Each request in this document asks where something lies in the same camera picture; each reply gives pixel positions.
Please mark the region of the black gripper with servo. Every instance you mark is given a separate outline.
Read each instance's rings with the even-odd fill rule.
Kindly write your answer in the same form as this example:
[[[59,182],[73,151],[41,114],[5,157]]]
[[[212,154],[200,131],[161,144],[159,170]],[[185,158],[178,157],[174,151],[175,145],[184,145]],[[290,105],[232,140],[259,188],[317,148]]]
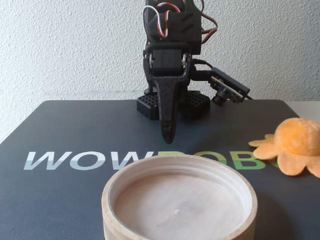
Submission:
[[[175,137],[178,115],[186,111],[189,71],[202,45],[201,13],[197,9],[145,9],[143,69],[156,88],[161,134],[167,144]]]

